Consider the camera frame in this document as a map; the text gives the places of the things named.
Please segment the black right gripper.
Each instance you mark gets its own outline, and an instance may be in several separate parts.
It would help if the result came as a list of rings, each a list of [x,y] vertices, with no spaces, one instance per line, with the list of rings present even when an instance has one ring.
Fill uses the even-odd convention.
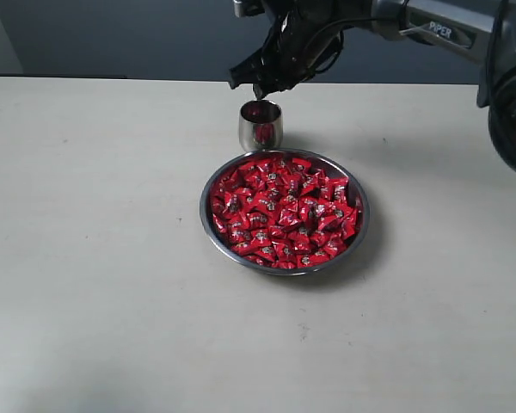
[[[337,1],[264,1],[272,27],[261,51],[229,69],[229,86],[253,84],[256,100],[323,73],[341,54]]]

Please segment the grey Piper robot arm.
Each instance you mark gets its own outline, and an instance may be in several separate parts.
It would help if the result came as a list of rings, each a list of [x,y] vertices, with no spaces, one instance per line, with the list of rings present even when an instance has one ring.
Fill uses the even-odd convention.
[[[408,38],[453,52],[480,68],[476,104],[488,109],[498,155],[516,172],[516,1],[235,1],[239,18],[267,14],[262,46],[229,70],[232,89],[255,97],[293,89],[331,66],[344,31]]]

